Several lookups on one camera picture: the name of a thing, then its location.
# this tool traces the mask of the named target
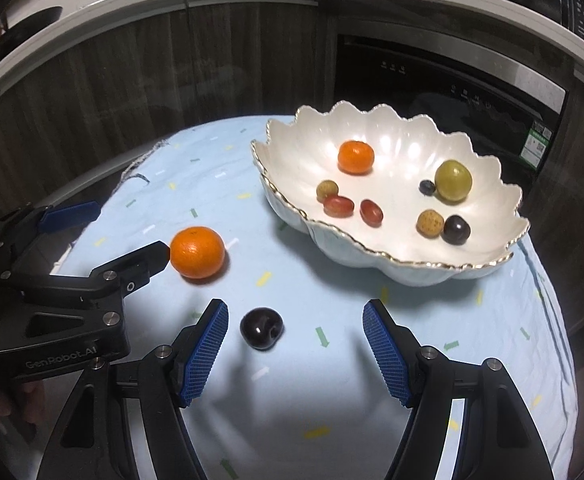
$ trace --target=table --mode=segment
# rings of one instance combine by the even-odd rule
[[[168,266],[125,306],[128,359],[138,359],[171,343],[210,299],[228,304],[229,330],[203,395],[183,412],[208,478],[384,477],[409,410],[390,397],[363,334],[363,306],[381,298],[421,344],[454,360],[479,364],[494,356],[504,362],[539,428],[555,478],[564,480],[577,416],[574,366],[556,295],[529,237],[510,262],[476,281],[409,288],[376,269],[339,266],[267,204],[249,148],[253,138],[264,139],[266,121],[217,121],[160,142],[126,172],[101,217],[57,270],[87,276],[155,240],[169,244],[192,225],[223,237],[230,264],[219,278],[193,285]],[[241,318],[257,306],[275,309],[285,323],[269,352],[249,348],[239,332]],[[47,380],[40,450],[77,376]],[[438,480],[452,474],[462,408],[455,400]],[[131,428],[140,477],[153,479],[137,403]]]

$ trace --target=blue gripper pad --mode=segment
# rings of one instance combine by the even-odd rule
[[[218,355],[221,343],[227,333],[230,315],[227,305],[222,301],[216,307],[216,312],[205,327],[203,335],[192,352],[183,374],[183,387],[179,397],[183,406],[189,406],[192,400],[200,397],[212,365]]]
[[[101,206],[97,202],[85,202],[43,213],[38,222],[39,233],[56,233],[70,227],[94,222],[101,214]]]
[[[409,391],[408,367],[371,302],[363,308],[363,331],[390,395],[396,397],[405,406],[412,396]]]

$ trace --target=orange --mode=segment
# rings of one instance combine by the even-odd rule
[[[374,150],[360,140],[346,140],[339,148],[339,169],[345,173],[363,174],[372,169]]]
[[[172,239],[169,261],[181,276],[192,280],[209,278],[223,267],[223,239],[209,227],[188,227]]]

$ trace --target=appliance label sticker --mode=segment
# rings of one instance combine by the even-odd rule
[[[521,158],[536,169],[548,145],[549,141],[545,137],[534,130],[530,130],[523,151],[521,152]]]

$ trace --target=dark cherry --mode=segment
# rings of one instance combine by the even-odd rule
[[[431,180],[421,180],[421,183],[419,184],[419,191],[425,196],[432,196],[435,192],[437,192],[437,185],[434,184]]]
[[[463,245],[471,233],[470,225],[463,218],[452,215],[445,220],[441,238],[451,245]]]
[[[268,350],[283,333],[283,319],[271,308],[250,310],[241,320],[241,334],[249,346]]]

